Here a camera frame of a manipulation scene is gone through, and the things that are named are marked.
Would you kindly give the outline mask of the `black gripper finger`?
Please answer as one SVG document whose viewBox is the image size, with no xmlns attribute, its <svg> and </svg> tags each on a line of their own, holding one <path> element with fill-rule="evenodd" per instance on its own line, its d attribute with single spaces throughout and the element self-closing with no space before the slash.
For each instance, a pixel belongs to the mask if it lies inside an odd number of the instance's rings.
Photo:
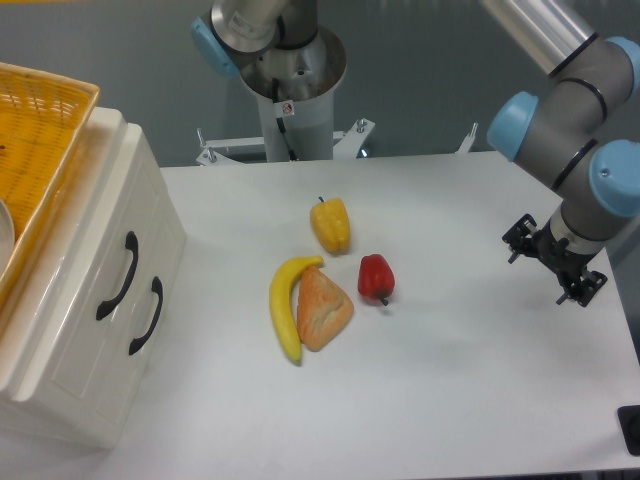
<svg viewBox="0 0 640 480">
<path fill-rule="evenodd" d="M 608 281 L 605 274 L 589 271 L 586 268 L 580 272 L 561 271 L 557 274 L 557 279 L 563 293 L 556 300 L 556 304 L 561 305 L 565 301 L 572 301 L 580 306 L 588 306 Z"/>
<path fill-rule="evenodd" d="M 537 247 L 534 244 L 534 236 L 537 231 L 537 223 L 534 218 L 530 214 L 525 214 L 502 236 L 502 241 L 511 252 L 509 263 L 514 263 L 520 256 L 538 257 Z"/>
</svg>

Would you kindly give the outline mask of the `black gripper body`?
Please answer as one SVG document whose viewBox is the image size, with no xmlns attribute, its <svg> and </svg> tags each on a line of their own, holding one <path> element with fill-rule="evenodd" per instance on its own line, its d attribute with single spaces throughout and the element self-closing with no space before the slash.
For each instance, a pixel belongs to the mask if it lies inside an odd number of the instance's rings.
<svg viewBox="0 0 640 480">
<path fill-rule="evenodd" d="M 588 263 L 595 253 L 579 254 L 569 250 L 569 241 L 556 240 L 549 227 L 538 230 L 531 237 L 532 246 L 540 262 L 552 271 L 561 285 L 578 285 L 583 281 Z"/>
</svg>

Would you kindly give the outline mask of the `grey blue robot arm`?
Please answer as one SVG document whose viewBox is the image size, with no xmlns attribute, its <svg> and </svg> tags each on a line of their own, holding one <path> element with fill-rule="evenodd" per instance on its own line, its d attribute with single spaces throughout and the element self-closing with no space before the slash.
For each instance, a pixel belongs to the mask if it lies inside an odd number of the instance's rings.
<svg viewBox="0 0 640 480">
<path fill-rule="evenodd" d="M 513 257 L 553 272 L 563 298 L 587 305 L 605 285 L 589 262 L 639 214 L 639 146 L 594 132 L 639 89 L 639 48 L 602 39 L 561 1 L 488 1 L 486 11 L 553 81 L 496 114 L 489 144 L 560 196 L 543 227 L 522 217 L 504 235 Z M 333 94 L 346 71 L 340 40 L 313 1 L 216 1 L 191 25 L 210 67 L 240 78 L 258 101 L 270 161 L 350 159 L 371 126 L 333 135 Z"/>
</svg>

